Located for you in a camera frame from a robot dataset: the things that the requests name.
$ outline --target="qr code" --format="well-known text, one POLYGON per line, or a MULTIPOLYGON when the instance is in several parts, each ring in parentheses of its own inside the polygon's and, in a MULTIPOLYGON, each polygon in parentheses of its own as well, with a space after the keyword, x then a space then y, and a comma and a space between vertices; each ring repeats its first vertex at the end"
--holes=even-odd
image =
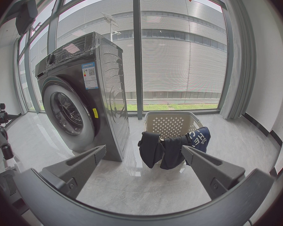
POLYGON ((94 70, 94 68, 90 68, 90 69, 89 69, 89 76, 91 76, 91 75, 95 75, 95 70, 94 70))

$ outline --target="street lamp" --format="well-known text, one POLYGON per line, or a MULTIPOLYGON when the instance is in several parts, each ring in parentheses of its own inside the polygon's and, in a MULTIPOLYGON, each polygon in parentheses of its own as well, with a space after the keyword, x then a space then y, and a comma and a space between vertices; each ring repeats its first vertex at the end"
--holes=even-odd
POLYGON ((113 34, 121 34, 120 32, 114 31, 112 32, 112 25, 116 26, 119 28, 119 25, 117 24, 117 21, 114 19, 113 16, 108 15, 106 13, 102 13, 104 15, 104 19, 106 20, 107 23, 110 24, 110 41, 112 42, 112 35, 113 34))

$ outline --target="clothing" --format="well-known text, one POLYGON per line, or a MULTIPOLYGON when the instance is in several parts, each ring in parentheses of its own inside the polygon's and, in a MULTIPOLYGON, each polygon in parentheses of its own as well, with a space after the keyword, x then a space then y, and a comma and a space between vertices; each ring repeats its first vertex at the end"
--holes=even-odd
POLYGON ((165 148, 159 142, 159 136, 159 133, 145 131, 138 142, 140 156, 149 168, 153 168, 165 152, 165 148))
POLYGON ((198 130, 191 131, 189 135, 192 141, 192 147, 206 153, 206 148, 211 139, 210 131, 206 126, 199 128, 198 130))
POLYGON ((144 163, 153 168, 154 164, 162 159, 160 168, 169 170, 181 164, 185 158, 181 153, 182 145, 192 146, 206 153, 206 148, 211 139, 210 131, 206 126, 184 136, 165 138, 159 142, 159 133, 145 131, 138 142, 139 152, 144 163))
POLYGON ((161 161, 160 168, 169 170, 177 167, 184 161, 185 158, 181 153, 181 146, 192 146, 192 141, 189 136, 184 135, 178 137, 165 138, 162 144, 166 151, 161 161))

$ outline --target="white wall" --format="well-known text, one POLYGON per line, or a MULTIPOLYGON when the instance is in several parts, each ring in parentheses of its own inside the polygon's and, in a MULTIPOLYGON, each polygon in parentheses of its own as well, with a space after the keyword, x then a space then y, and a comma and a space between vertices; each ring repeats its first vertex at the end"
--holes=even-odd
MULTIPOLYGON (((268 0, 243 0, 252 21, 257 72, 246 112, 283 141, 283 20, 268 0)), ((283 144, 275 169, 283 168, 283 144)))
POLYGON ((21 108, 14 84, 13 47, 0 48, 0 103, 5 103, 8 114, 18 115, 21 108))
POLYGON ((255 83, 246 112, 271 131, 283 100, 283 42, 275 11, 267 0, 242 1, 253 26, 257 52, 255 83))

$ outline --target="front-load washing machine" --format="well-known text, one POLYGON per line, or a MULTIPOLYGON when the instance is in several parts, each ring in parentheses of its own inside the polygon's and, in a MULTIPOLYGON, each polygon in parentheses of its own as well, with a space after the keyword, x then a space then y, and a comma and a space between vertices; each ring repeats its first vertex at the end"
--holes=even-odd
POLYGON ((45 112, 69 149, 106 145, 105 160, 122 161, 130 129, 122 49, 92 32, 36 65, 45 112))

